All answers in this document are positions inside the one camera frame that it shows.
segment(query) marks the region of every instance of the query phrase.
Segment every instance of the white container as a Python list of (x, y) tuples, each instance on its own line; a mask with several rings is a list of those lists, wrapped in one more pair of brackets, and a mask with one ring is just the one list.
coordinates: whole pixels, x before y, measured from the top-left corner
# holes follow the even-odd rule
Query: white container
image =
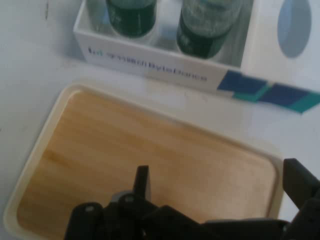
[(209, 60), (177, 47), (182, 0), (158, 0), (153, 30), (138, 39), (113, 31), (104, 0), (96, 0), (98, 16), (90, 17), (87, 1), (74, 34), (89, 63), (299, 113), (320, 103), (318, 0), (244, 0), (222, 49)]

